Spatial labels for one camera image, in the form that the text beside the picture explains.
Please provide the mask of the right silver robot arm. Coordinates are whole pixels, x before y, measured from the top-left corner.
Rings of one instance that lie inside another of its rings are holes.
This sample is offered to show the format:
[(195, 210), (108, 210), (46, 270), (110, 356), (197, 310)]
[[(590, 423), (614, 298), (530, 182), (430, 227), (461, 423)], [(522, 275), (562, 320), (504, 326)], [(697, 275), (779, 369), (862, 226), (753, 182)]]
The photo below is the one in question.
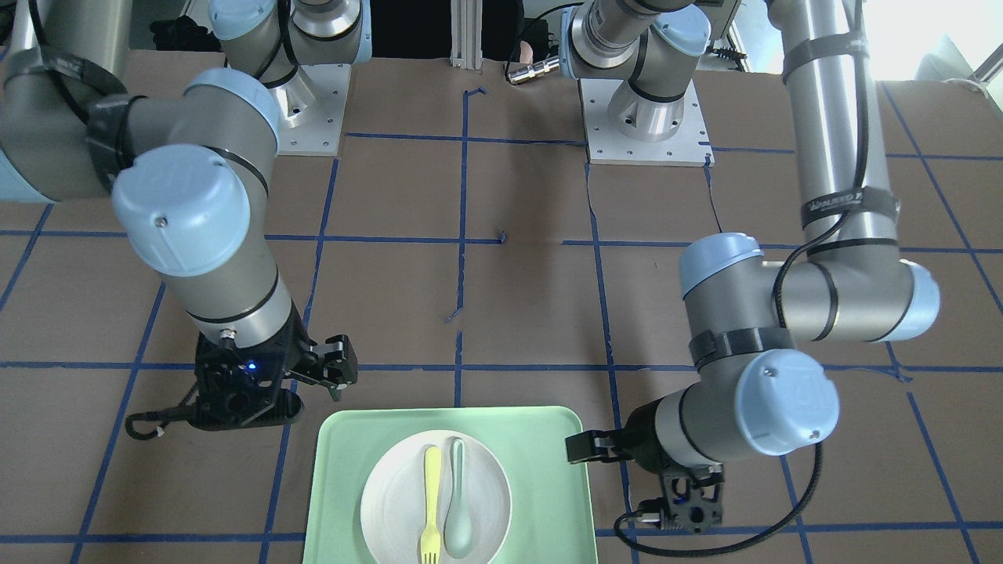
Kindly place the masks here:
[(264, 237), (280, 108), (254, 71), (201, 72), (179, 99), (123, 85), (129, 1), (19, 1), (2, 80), (2, 200), (108, 197), (137, 256), (197, 325), (196, 414), (294, 417), (287, 379), (334, 400), (345, 335), (313, 342)]

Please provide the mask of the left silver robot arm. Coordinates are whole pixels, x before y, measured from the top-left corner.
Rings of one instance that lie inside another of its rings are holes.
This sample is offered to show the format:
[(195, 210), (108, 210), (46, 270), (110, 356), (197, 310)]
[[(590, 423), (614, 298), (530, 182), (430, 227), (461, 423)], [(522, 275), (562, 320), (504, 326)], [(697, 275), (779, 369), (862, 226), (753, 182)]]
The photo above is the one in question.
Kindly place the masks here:
[(567, 460), (709, 468), (784, 456), (834, 431), (834, 382), (800, 342), (900, 342), (935, 323), (941, 291), (900, 257), (860, 1), (768, 1), (780, 30), (806, 242), (783, 262), (752, 236), (688, 245), (681, 296), (698, 379), (619, 431), (566, 439)]

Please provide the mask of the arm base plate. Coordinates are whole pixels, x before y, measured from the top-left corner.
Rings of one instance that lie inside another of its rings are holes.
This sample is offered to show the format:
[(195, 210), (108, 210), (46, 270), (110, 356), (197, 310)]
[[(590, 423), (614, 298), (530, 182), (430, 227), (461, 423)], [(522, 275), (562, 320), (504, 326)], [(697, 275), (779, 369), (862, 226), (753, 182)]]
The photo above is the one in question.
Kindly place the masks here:
[(280, 107), (281, 156), (336, 157), (353, 68), (350, 64), (300, 67), (269, 92)]
[(579, 86), (593, 165), (715, 165), (693, 82), (670, 103), (643, 99), (625, 80), (581, 79)]

